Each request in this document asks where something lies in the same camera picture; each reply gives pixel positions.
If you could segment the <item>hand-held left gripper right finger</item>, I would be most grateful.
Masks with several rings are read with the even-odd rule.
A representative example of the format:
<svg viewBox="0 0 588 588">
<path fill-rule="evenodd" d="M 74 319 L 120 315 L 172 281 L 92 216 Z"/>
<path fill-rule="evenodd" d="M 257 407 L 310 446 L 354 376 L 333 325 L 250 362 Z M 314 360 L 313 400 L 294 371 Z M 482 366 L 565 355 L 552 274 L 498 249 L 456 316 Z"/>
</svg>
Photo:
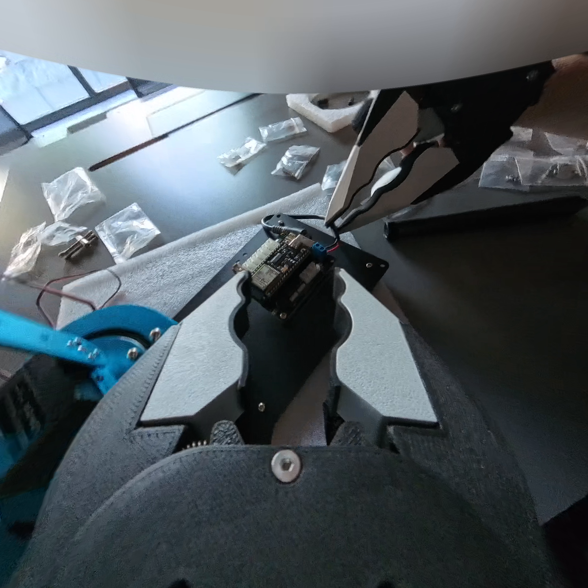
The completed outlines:
<svg viewBox="0 0 588 588">
<path fill-rule="evenodd" d="M 340 421 L 358 423 L 372 445 L 383 445 L 392 425 L 437 429 L 401 321 L 342 268 L 334 270 L 333 298 L 327 438 L 334 438 Z"/>
</svg>

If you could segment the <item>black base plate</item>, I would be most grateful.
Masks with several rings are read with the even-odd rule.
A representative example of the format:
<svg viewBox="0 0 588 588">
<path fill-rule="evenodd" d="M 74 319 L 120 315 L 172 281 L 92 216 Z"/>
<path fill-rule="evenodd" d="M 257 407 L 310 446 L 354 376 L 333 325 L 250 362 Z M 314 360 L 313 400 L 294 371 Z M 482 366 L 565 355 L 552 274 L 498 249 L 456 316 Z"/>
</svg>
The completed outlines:
<svg viewBox="0 0 588 588">
<path fill-rule="evenodd" d="M 236 426 L 246 444 L 268 445 L 279 418 L 298 394 L 306 380 L 323 359 L 329 362 L 336 342 L 334 331 L 334 270 L 349 272 L 368 292 L 372 293 L 389 268 L 388 262 L 344 243 L 338 232 L 323 224 L 324 216 L 315 214 L 278 213 L 262 220 L 257 232 L 224 266 L 205 283 L 173 319 L 179 322 L 210 298 L 233 276 L 234 263 L 253 254 L 271 231 L 278 227 L 306 229 L 311 238 L 326 246 L 335 259 L 333 269 L 314 294 L 291 319 L 283 322 L 264 309 L 251 296 L 247 319 L 237 320 L 238 334 L 243 336 L 249 371 L 241 391 L 244 411 Z"/>
</svg>

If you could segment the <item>white foam sheet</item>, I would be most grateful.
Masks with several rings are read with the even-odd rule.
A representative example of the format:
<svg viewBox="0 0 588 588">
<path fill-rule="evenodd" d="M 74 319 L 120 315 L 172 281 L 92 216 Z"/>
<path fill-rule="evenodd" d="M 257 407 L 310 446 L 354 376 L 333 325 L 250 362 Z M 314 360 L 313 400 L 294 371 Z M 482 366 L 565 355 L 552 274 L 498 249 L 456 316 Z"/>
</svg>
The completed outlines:
<svg viewBox="0 0 588 588">
<path fill-rule="evenodd" d="M 316 183 L 276 203 L 114 266 L 122 301 L 172 312 L 188 302 L 276 210 L 318 212 Z M 583 215 L 461 231 L 355 233 L 390 263 L 396 303 L 466 393 L 498 425 L 546 523 L 587 495 L 587 222 Z"/>
</svg>

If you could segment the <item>small clear parts bag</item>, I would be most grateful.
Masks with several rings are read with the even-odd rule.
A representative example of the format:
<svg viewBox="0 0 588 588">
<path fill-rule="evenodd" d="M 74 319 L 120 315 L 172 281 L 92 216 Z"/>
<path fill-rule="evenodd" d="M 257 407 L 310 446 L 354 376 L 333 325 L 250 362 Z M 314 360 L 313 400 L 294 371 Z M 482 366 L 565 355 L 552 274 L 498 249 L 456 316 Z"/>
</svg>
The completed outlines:
<svg viewBox="0 0 588 588">
<path fill-rule="evenodd" d="M 301 180 L 307 167 L 316 159 L 320 148 L 311 145 L 292 145 L 280 158 L 275 169 L 270 173 L 272 176 Z"/>
<path fill-rule="evenodd" d="M 259 133 L 264 143 L 285 141 L 292 137 L 307 133 L 305 124 L 300 117 L 291 117 L 284 121 L 260 126 Z"/>
<path fill-rule="evenodd" d="M 262 153 L 267 146 L 267 143 L 248 136 L 240 146 L 217 156 L 217 161 L 225 170 L 235 174 Z"/>
</svg>

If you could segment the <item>torn clear plastic bag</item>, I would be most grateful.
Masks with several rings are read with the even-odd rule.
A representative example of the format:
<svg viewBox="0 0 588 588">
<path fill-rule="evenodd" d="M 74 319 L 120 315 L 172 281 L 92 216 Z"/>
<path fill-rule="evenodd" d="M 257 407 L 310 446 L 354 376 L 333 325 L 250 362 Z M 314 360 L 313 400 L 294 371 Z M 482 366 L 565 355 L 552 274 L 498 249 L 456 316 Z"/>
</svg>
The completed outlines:
<svg viewBox="0 0 588 588">
<path fill-rule="evenodd" d="M 43 222 L 28 229 L 12 248 L 2 278 L 14 279 L 31 273 L 43 247 L 66 245 L 87 230 L 85 226 L 76 226 L 64 221 L 56 221 L 48 226 Z"/>
</svg>

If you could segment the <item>person's right hand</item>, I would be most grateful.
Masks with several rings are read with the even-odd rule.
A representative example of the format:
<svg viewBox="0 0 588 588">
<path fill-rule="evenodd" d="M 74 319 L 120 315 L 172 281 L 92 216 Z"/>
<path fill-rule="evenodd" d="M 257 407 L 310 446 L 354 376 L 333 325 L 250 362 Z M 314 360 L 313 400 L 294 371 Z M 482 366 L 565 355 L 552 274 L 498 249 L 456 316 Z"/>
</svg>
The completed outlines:
<svg viewBox="0 0 588 588">
<path fill-rule="evenodd" d="M 587 139 L 587 53 L 555 59 L 552 64 L 555 73 L 538 103 L 526 109 L 515 126 Z"/>
</svg>

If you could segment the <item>grey desk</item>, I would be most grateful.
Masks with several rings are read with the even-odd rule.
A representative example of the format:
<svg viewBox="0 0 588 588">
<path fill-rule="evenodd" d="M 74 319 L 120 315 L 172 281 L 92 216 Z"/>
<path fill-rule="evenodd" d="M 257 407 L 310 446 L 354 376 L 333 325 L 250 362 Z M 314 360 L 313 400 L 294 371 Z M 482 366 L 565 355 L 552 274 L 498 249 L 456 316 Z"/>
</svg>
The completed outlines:
<svg viewBox="0 0 588 588">
<path fill-rule="evenodd" d="M 128 261 L 320 187 L 326 166 L 349 155 L 351 130 L 329 135 L 311 125 L 293 139 L 320 148 L 302 186 L 270 174 L 285 142 L 270 143 L 235 174 L 217 161 L 259 126 L 286 119 L 286 106 L 281 95 L 240 99 L 145 146 L 143 129 L 134 127 L 139 120 L 115 116 L 53 145 L 29 142 L 2 156 L 1 273 L 25 231 L 56 222 L 40 184 L 75 167 L 87 170 L 107 201 L 64 222 L 94 230 L 137 203 L 159 229 Z M 507 195 L 471 180 L 392 220 L 446 215 L 455 206 L 492 208 Z M 385 221 L 377 222 L 384 230 Z M 360 229 L 352 230 L 350 245 L 373 254 L 359 245 Z M 31 273 L 1 278 L 1 312 L 58 329 L 122 305 L 174 320 L 179 310 L 122 301 L 122 278 L 100 239 L 71 262 L 58 258 L 73 242 L 43 247 Z M 577 586 L 587 587 L 587 495 L 539 520 L 498 425 L 396 303 L 386 303 L 386 273 L 371 294 L 401 321 L 437 429 L 392 425 L 385 443 L 372 445 L 358 423 L 340 421 L 328 439 L 327 359 L 279 418 L 268 445 L 246 444 L 230 420 L 142 424 L 182 321 L 174 320 L 94 407 L 41 488 L 32 538 L 11 585 L 564 587 L 556 566 L 571 557 L 582 568 Z"/>
</svg>

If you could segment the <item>black circuit board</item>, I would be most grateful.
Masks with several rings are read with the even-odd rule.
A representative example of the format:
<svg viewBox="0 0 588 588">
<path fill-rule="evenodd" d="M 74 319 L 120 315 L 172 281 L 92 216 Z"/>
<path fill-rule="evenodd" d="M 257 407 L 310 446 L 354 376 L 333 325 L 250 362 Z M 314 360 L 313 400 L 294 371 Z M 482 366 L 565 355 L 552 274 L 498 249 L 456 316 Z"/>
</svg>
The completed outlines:
<svg viewBox="0 0 588 588">
<path fill-rule="evenodd" d="M 294 316 L 334 267 L 330 249 L 306 229 L 278 227 L 253 254 L 233 264 L 247 272 L 252 298 L 280 321 Z"/>
</svg>

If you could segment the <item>black screwdriver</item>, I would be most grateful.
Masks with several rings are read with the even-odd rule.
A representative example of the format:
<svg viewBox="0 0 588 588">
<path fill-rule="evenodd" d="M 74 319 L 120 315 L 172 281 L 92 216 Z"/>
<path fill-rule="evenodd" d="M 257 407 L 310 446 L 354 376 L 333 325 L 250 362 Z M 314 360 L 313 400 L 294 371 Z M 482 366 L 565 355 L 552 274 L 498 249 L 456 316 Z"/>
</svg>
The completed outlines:
<svg viewBox="0 0 588 588">
<path fill-rule="evenodd" d="M 394 242 L 417 236 L 535 224 L 570 217 L 586 207 L 586 198 L 566 195 L 433 217 L 389 220 L 384 224 L 383 235 L 388 242 Z"/>
</svg>

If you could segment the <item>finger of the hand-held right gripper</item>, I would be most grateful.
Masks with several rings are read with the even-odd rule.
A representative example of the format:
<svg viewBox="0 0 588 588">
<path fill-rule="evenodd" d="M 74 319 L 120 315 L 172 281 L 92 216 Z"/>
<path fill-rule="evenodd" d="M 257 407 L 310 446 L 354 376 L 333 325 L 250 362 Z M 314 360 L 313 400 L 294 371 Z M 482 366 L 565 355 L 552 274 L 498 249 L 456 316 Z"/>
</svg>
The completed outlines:
<svg viewBox="0 0 588 588">
<path fill-rule="evenodd" d="M 358 146 L 352 148 L 342 174 L 347 193 L 339 201 L 340 230 L 360 228 L 411 206 L 458 165 L 450 148 L 421 144 L 393 169 L 387 182 L 381 177 L 368 194 L 376 164 L 361 151 Z"/>
<path fill-rule="evenodd" d="M 371 183 L 386 157 L 414 139 L 418 112 L 419 106 L 408 92 L 378 92 L 332 194 L 326 226 L 332 226 L 351 208 L 355 196 Z"/>
</svg>

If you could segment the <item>cluster of labelled screw bags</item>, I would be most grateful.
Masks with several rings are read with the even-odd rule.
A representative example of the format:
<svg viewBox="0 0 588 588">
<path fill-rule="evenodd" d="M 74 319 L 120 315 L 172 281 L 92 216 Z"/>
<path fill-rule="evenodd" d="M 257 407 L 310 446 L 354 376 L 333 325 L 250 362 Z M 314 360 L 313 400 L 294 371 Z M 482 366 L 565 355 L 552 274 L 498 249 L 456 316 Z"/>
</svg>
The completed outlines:
<svg viewBox="0 0 588 588">
<path fill-rule="evenodd" d="M 511 138 L 483 164 L 480 188 L 586 187 L 587 139 L 513 126 Z"/>
</svg>

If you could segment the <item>white foam packing insert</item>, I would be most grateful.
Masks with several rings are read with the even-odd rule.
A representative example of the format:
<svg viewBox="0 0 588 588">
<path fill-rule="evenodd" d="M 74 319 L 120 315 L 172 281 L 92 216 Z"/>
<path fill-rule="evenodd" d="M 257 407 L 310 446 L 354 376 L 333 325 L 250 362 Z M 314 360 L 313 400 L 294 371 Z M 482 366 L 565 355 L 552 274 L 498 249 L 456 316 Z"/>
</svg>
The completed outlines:
<svg viewBox="0 0 588 588">
<path fill-rule="evenodd" d="M 286 95 L 287 106 L 328 133 L 335 133 L 349 125 L 365 101 L 377 91 L 339 93 L 291 93 Z"/>
</svg>

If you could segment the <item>metal cross wrench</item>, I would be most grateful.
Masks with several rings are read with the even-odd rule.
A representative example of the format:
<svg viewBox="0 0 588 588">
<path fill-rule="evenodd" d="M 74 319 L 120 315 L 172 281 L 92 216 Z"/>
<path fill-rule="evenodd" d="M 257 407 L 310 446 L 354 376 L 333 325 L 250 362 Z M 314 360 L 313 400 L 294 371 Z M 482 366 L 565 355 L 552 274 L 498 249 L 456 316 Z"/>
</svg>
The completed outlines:
<svg viewBox="0 0 588 588">
<path fill-rule="evenodd" d="M 58 258 L 71 262 L 89 252 L 98 243 L 99 237 L 94 230 L 89 230 L 75 237 L 75 241 L 58 254 Z"/>
</svg>

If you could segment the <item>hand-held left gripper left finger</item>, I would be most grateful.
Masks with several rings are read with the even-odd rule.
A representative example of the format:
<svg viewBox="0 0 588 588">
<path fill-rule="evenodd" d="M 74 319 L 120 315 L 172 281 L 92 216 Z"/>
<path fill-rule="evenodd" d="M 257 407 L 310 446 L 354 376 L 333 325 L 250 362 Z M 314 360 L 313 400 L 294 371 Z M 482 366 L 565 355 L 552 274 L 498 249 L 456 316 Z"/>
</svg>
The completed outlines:
<svg viewBox="0 0 588 588">
<path fill-rule="evenodd" d="M 247 319 L 248 280 L 235 274 L 180 322 L 142 424 L 215 424 L 243 414 L 249 361 L 236 323 Z"/>
</svg>

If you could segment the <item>clear bag with white label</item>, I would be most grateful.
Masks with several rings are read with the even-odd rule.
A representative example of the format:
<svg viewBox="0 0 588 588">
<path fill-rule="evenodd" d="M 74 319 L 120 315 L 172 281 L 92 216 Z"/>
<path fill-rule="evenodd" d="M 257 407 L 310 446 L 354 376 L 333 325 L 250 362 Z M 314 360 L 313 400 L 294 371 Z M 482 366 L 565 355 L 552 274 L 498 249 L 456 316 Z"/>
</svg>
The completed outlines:
<svg viewBox="0 0 588 588">
<path fill-rule="evenodd" d="M 338 164 L 332 164 L 327 166 L 322 182 L 321 182 L 321 190 L 324 192 L 333 192 L 336 188 L 342 172 L 346 166 L 347 161 L 343 160 Z"/>
</svg>

